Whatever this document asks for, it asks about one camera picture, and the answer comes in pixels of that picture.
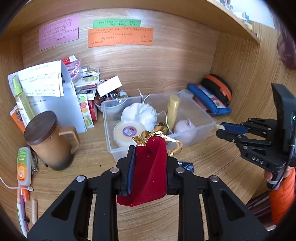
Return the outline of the right hand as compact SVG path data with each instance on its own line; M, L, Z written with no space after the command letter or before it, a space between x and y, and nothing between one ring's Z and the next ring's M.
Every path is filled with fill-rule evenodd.
M283 178L287 178L289 175L290 175L290 172L291 172L291 167L287 167L284 174L283 174ZM269 181L273 178L273 174L268 172L268 171L265 171L264 172L264 178L266 179L266 181Z

